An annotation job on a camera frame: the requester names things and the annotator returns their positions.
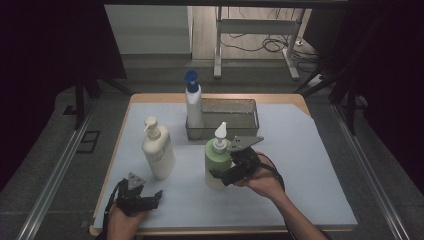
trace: black curtain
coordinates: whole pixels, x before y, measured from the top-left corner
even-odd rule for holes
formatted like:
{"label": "black curtain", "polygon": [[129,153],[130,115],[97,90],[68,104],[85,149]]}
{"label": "black curtain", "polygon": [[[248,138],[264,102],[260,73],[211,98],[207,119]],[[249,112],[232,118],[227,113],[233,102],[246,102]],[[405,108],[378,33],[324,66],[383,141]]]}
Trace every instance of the black curtain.
{"label": "black curtain", "polygon": [[44,129],[57,94],[76,79],[126,78],[100,2],[0,3],[3,188]]}
{"label": "black curtain", "polygon": [[419,1],[393,3],[356,77],[369,124],[424,193],[423,10]]}

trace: white tabletop surface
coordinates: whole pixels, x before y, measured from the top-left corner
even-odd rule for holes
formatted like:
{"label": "white tabletop surface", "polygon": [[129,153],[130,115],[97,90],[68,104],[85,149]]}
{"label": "white tabletop surface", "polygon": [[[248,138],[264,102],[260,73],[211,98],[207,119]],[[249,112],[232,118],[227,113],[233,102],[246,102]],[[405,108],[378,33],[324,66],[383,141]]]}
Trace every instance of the white tabletop surface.
{"label": "white tabletop surface", "polygon": [[[311,222],[323,229],[352,229],[357,225],[313,119],[292,104],[257,104],[264,141],[252,146],[266,153],[284,178],[286,192]],[[168,126],[176,163],[170,176],[152,176],[141,145],[144,120],[155,116]],[[112,159],[109,178],[95,229],[102,228],[103,211],[115,185],[129,172],[147,180],[141,194],[163,190],[159,208],[152,210],[142,229],[223,229],[271,227],[284,221],[271,201],[248,188],[210,189],[204,181],[206,141],[188,141],[185,103],[132,103]]]}

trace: lotion bottle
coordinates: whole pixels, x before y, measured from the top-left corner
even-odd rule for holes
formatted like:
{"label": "lotion bottle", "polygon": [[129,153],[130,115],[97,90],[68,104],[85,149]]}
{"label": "lotion bottle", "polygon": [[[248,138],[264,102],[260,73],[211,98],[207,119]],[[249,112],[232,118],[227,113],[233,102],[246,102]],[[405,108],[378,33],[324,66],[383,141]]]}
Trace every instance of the lotion bottle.
{"label": "lotion bottle", "polygon": [[147,133],[142,145],[144,155],[153,176],[163,180],[169,176],[175,164],[169,130],[166,126],[158,126],[156,117],[148,117],[144,125],[144,132]]}
{"label": "lotion bottle", "polygon": [[188,139],[199,139],[203,131],[202,88],[197,81],[197,72],[188,71],[184,80],[187,82],[185,98],[187,105]]}
{"label": "lotion bottle", "polygon": [[223,122],[215,131],[215,138],[209,140],[205,146],[205,181],[206,184],[215,190],[223,189],[225,186],[221,179],[214,178],[209,170],[223,172],[231,168],[231,155],[227,151],[227,146],[231,143],[227,136],[227,123]]}

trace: green bottle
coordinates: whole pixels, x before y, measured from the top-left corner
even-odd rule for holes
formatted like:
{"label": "green bottle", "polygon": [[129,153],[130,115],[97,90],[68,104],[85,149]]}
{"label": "green bottle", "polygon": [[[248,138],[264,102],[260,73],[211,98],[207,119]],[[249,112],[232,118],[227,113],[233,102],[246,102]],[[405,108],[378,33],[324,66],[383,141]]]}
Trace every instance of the green bottle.
{"label": "green bottle", "polygon": [[227,136],[227,123],[223,122],[215,131],[215,138],[209,140],[205,146],[205,181],[215,190],[223,189],[225,186],[221,179],[212,177],[210,170],[223,172],[231,168],[231,155],[227,151],[230,141]]}

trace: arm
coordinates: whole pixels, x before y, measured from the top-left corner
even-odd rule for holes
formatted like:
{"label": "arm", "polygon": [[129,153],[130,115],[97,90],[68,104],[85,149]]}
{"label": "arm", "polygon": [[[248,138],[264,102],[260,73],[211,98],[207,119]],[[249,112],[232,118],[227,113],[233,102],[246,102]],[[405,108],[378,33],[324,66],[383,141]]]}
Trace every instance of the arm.
{"label": "arm", "polygon": [[[273,166],[265,155],[258,153],[258,156],[261,162]],[[316,228],[290,201],[280,183],[270,171],[259,168],[252,176],[234,185],[238,187],[249,187],[257,194],[270,199],[280,211],[287,226],[290,227],[290,230],[298,240],[326,239],[318,228]]]}

